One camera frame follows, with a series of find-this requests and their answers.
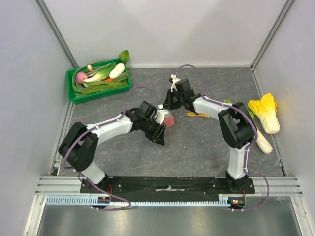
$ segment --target pink block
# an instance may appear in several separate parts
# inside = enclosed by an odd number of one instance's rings
[[[163,123],[166,124],[166,128],[169,128],[174,125],[174,120],[174,116],[171,115],[170,117],[165,118]]]

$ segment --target gray tabletop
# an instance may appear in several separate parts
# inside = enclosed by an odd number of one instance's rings
[[[250,68],[202,68],[206,77],[205,94],[218,101],[258,100],[258,92]],[[168,81],[173,68],[131,69],[132,86],[151,87],[161,103],[170,89]],[[178,78],[189,79],[195,93],[201,92],[201,79],[192,68],[185,68]],[[71,124],[93,124],[117,116],[124,108],[126,93],[75,105]],[[135,90],[128,109],[138,107],[143,100],[157,106],[157,100],[147,89]],[[142,131],[116,136],[97,147],[94,160],[110,176],[223,176],[229,164],[229,148],[219,123],[213,118],[186,117],[184,108],[171,111],[175,125],[165,131],[165,146],[149,141]],[[271,143],[272,137],[263,132],[258,118],[257,127]],[[249,153],[250,173],[282,176],[277,153],[265,155],[255,144]],[[60,175],[76,175],[60,170]]]

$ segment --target yellow object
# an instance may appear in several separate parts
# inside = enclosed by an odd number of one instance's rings
[[[187,116],[188,117],[206,117],[206,118],[210,118],[210,116],[208,116],[207,114],[199,114],[199,113],[195,113],[195,112],[188,112]]]
[[[260,132],[259,129],[257,129],[257,133],[258,133],[258,139],[257,139],[258,146],[260,147],[263,153],[269,155],[272,152],[272,146],[270,145],[268,140],[266,140],[266,138],[263,136],[263,134]]]
[[[275,134],[280,130],[276,116],[277,103],[271,93],[264,95],[260,101],[249,101],[248,108],[259,118],[267,134]]]

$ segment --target shiny floor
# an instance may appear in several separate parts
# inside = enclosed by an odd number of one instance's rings
[[[202,68],[206,77],[205,94],[218,101],[242,101],[259,99],[250,68]],[[171,87],[168,81],[173,68],[131,69],[133,86],[151,87],[163,103]],[[189,79],[195,93],[200,93],[201,79],[192,68],[178,73],[181,79]],[[118,115],[124,108],[126,93],[75,105],[71,124],[101,122]],[[157,105],[156,98],[145,89],[131,94],[128,108],[138,107],[143,100]],[[96,150],[94,160],[110,176],[223,176],[229,163],[229,148],[225,143],[219,123],[212,118],[186,117],[187,111],[172,111],[175,125],[165,131],[165,146],[154,144],[142,131],[114,137]],[[255,123],[263,132],[260,121]],[[273,145],[270,135],[265,134]],[[249,153],[250,173],[281,176],[277,153],[265,155],[254,145]],[[60,170],[60,175],[77,175],[73,171]]]
[[[260,198],[247,197],[247,207]],[[290,198],[248,212],[210,206],[140,206],[101,212],[46,206],[37,236],[301,236]]]

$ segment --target black mounting plate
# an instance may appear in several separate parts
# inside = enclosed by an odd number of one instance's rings
[[[226,178],[216,177],[109,177],[99,186],[105,191],[133,202],[218,201],[218,194],[254,194],[252,179],[231,188]],[[99,193],[83,180],[80,193]]]

